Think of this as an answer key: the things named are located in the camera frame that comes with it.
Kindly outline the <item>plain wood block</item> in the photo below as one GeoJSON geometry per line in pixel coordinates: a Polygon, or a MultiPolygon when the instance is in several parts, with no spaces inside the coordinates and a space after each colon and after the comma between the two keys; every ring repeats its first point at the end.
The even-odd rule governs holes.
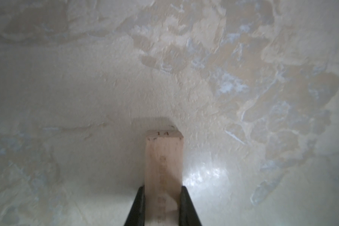
{"type": "Polygon", "coordinates": [[[151,130],[145,149],[145,225],[177,226],[183,184],[184,137],[151,130]]]}

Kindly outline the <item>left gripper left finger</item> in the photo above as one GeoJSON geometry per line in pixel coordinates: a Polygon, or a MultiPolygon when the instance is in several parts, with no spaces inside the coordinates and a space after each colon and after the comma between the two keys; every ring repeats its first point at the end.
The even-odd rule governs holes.
{"type": "Polygon", "coordinates": [[[124,223],[124,226],[145,225],[145,186],[141,186],[136,194],[133,205],[124,223]]]}

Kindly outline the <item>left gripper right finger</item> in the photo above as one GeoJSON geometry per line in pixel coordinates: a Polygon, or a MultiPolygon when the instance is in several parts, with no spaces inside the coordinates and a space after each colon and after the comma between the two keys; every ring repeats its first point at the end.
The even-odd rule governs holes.
{"type": "Polygon", "coordinates": [[[181,187],[179,226],[202,226],[189,192],[185,186],[181,187]]]}

